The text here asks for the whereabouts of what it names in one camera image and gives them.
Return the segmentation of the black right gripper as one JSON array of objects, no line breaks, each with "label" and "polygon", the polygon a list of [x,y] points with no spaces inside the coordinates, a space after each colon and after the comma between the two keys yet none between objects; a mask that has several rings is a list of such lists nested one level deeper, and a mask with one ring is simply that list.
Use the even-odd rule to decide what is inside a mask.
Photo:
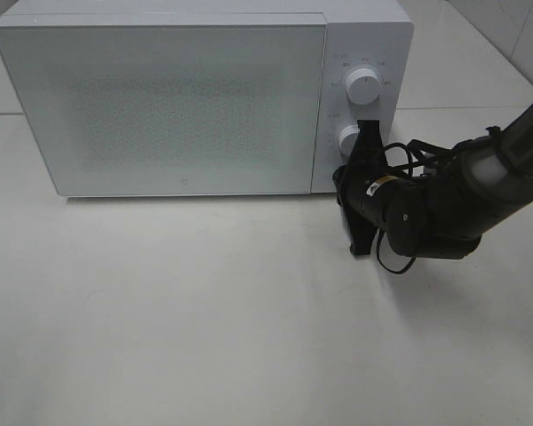
[{"label": "black right gripper", "polygon": [[370,187],[388,175],[379,120],[358,120],[358,134],[351,157],[333,174],[350,253],[368,256],[378,231],[386,229],[383,195],[369,195]]}]

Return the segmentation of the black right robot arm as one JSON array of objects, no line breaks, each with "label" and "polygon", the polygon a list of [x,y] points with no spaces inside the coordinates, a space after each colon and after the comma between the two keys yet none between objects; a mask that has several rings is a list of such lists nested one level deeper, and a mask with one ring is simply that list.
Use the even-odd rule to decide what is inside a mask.
[{"label": "black right robot arm", "polygon": [[418,139],[384,145],[378,122],[359,121],[333,182],[353,256],[378,254],[387,240],[411,263],[461,259],[533,202],[533,104],[506,128],[452,148]]}]

